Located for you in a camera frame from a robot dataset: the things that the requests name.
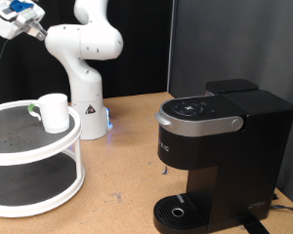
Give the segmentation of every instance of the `drip tray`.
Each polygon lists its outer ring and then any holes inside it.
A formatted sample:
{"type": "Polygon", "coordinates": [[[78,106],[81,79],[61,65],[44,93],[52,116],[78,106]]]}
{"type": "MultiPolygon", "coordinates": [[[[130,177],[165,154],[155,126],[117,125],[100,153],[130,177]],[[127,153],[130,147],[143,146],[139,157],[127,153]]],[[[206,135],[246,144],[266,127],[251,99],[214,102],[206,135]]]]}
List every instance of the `drip tray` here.
{"type": "Polygon", "coordinates": [[[76,180],[76,163],[64,153],[41,161],[0,166],[0,205],[26,206],[51,199],[76,180]]]}
{"type": "Polygon", "coordinates": [[[206,233],[207,222],[187,194],[166,197],[154,207],[154,225],[161,233],[206,233]]]}

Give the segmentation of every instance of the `blue light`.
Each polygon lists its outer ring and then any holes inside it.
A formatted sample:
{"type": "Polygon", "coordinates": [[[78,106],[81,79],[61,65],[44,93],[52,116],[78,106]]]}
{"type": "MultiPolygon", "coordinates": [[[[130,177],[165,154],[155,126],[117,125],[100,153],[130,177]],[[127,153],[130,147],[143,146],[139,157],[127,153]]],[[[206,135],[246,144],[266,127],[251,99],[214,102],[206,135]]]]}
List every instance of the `blue light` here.
{"type": "Polygon", "coordinates": [[[109,109],[107,110],[107,127],[109,130],[113,127],[113,124],[109,122],[109,109]]]}

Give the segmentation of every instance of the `black coffee maker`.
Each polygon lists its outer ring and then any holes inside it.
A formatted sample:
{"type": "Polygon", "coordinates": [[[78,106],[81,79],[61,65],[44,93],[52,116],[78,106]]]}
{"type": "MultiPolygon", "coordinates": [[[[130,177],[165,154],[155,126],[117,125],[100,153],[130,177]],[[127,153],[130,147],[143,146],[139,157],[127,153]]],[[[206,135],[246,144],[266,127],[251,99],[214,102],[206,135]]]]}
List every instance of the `black coffee maker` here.
{"type": "Polygon", "coordinates": [[[158,156],[188,170],[184,194],[161,199],[161,233],[210,233],[268,216],[293,105],[245,80],[210,82],[204,97],[167,100],[155,114],[158,156]]]}

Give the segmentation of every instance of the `mug handle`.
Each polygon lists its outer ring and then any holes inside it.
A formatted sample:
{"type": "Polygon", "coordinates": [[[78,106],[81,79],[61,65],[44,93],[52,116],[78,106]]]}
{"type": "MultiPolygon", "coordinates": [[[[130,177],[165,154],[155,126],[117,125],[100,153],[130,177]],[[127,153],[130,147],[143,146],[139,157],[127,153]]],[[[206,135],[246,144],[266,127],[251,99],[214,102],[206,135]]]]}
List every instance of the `mug handle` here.
{"type": "Polygon", "coordinates": [[[36,105],[34,103],[31,103],[28,107],[27,107],[27,110],[28,110],[28,113],[33,116],[33,117],[37,117],[39,119],[39,121],[41,121],[41,117],[39,114],[37,114],[36,112],[33,111],[33,107],[35,107],[36,105]]]}

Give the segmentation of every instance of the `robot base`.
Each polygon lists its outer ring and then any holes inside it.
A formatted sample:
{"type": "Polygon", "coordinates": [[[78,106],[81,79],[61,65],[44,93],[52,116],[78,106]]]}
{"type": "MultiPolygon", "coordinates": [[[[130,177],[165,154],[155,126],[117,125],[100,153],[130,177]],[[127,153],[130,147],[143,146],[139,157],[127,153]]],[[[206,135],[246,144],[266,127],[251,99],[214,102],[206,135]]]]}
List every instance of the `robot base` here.
{"type": "Polygon", "coordinates": [[[89,102],[73,100],[71,107],[77,111],[81,119],[81,139],[100,138],[107,133],[107,110],[102,99],[89,102]]]}

